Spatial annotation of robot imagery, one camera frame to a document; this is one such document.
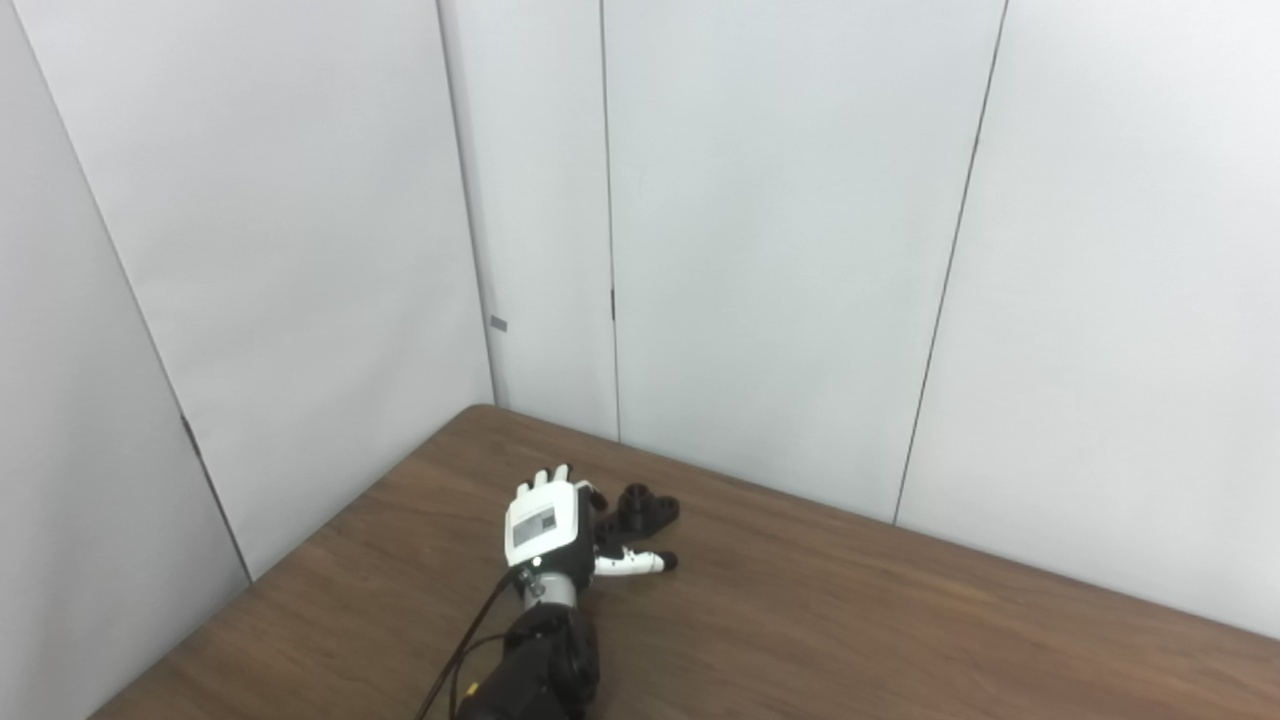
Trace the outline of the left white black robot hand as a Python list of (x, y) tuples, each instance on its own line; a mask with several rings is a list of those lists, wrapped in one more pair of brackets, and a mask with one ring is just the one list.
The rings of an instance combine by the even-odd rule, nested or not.
[(573, 466), (543, 468), (517, 486), (504, 516), (504, 555), (517, 574), (545, 583), (561, 577), (585, 591), (596, 577), (672, 573), (671, 551), (637, 550), (681, 514), (672, 496), (643, 483), (626, 486), (612, 503)]

